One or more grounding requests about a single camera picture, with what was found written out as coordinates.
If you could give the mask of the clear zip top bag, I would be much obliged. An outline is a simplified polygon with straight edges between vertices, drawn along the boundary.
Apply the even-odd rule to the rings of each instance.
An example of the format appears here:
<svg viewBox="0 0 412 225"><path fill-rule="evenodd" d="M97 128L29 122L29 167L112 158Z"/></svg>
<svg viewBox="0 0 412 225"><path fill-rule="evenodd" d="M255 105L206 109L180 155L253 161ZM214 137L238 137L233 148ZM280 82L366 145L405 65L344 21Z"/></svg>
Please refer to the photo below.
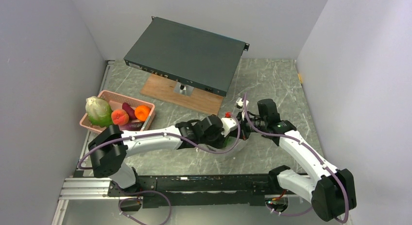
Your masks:
<svg viewBox="0 0 412 225"><path fill-rule="evenodd" d="M226 147L223 148L223 151L227 151L227 150L229 150L229 149L231 149L231 151L230 151L230 152L227 152L227 153L225 153L225 154L221 154L220 157L221 157L222 159L232 159L232 158L234 158L234 157L236 156L236 154L237 154L238 152L240 152L240 151L247 145L248 140L242 140L242 139L240 139L240 140L238 140L237 144L234 145L235 142L236 142L236 138L235 138L235 137L229 137L229 138L227 139Z"/></svg>

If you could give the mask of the red peach fake fruit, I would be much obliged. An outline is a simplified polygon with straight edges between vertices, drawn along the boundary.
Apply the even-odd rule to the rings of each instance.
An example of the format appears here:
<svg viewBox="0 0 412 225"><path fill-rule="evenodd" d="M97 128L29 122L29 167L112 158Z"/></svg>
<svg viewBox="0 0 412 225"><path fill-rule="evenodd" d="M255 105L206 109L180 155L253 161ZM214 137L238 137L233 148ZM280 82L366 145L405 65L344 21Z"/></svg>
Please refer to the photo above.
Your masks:
<svg viewBox="0 0 412 225"><path fill-rule="evenodd" d="M125 125L129 122L129 116L123 109L116 109L111 113L111 119L115 125Z"/></svg>

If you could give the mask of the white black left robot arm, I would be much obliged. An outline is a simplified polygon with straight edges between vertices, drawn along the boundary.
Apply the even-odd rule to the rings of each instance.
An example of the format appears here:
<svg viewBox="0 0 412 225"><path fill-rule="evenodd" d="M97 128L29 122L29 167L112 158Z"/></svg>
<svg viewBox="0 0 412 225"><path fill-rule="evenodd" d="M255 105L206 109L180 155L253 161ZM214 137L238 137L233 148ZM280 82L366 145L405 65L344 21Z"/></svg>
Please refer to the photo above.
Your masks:
<svg viewBox="0 0 412 225"><path fill-rule="evenodd" d="M140 189L138 173L125 163L137 154L157 150L198 148L212 154L226 154L238 144L241 135L239 121L229 115L207 116L156 130L122 131L111 125L90 144L86 154L95 178L110 178L128 196Z"/></svg>

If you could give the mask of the orange fake fruit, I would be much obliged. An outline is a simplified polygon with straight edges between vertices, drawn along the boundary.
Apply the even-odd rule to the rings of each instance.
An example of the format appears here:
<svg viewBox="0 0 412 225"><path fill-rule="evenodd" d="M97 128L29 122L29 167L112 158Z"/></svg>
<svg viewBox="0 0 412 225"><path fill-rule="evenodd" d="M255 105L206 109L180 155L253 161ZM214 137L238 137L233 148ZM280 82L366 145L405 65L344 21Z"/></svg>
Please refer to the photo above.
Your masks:
<svg viewBox="0 0 412 225"><path fill-rule="evenodd" d="M135 108L134 114L139 121L146 121L151 112L151 108L145 105L140 105Z"/></svg>

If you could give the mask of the dark purple fake eggplant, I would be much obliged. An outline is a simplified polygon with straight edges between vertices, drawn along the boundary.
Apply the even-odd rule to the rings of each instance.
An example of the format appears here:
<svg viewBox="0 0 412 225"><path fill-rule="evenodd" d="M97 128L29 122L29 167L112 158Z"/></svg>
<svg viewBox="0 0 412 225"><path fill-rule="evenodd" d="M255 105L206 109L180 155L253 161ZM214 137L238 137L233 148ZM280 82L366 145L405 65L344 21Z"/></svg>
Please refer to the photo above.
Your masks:
<svg viewBox="0 0 412 225"><path fill-rule="evenodd" d="M119 128L122 131L140 131L144 125L142 121L130 122L125 125L120 125Z"/></svg>

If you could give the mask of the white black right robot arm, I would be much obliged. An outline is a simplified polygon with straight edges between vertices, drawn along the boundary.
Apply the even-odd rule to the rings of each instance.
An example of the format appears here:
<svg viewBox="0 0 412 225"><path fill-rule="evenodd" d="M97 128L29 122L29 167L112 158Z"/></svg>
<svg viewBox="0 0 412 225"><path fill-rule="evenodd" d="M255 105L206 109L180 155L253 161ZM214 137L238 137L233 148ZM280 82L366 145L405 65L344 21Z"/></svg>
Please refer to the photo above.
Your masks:
<svg viewBox="0 0 412 225"><path fill-rule="evenodd" d="M269 171L268 188L273 193L289 190L310 202L317 216L325 222L335 219L341 224L349 220L349 212L357 206L354 176L348 169L339 169L319 155L297 128L282 120L272 99L258 101L258 114L248 111L245 98L236 100L244 133L256 132L271 139L291 155L305 170L302 176L287 166Z"/></svg>

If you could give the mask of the white fake food pieces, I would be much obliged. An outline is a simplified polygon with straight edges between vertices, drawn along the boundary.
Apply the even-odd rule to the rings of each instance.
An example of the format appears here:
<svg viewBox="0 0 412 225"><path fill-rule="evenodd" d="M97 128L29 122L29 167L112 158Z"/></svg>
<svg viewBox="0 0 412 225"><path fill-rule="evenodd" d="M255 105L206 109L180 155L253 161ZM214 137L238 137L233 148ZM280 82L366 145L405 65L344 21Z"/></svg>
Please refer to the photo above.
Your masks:
<svg viewBox="0 0 412 225"><path fill-rule="evenodd" d="M108 127L113 124L111 106L104 99L92 96L86 99L85 105L88 119L92 125L99 127Z"/></svg>

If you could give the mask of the dark red fake fruit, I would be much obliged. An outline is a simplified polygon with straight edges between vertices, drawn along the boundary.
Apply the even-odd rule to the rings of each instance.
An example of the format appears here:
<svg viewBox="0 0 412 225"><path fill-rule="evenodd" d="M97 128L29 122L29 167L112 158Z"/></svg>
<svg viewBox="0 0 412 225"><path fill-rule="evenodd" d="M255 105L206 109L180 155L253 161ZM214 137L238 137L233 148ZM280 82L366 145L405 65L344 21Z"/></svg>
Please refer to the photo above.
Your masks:
<svg viewBox="0 0 412 225"><path fill-rule="evenodd" d="M129 116L129 120L137 120L137 117L135 116L135 110L128 103L123 103L122 109Z"/></svg>

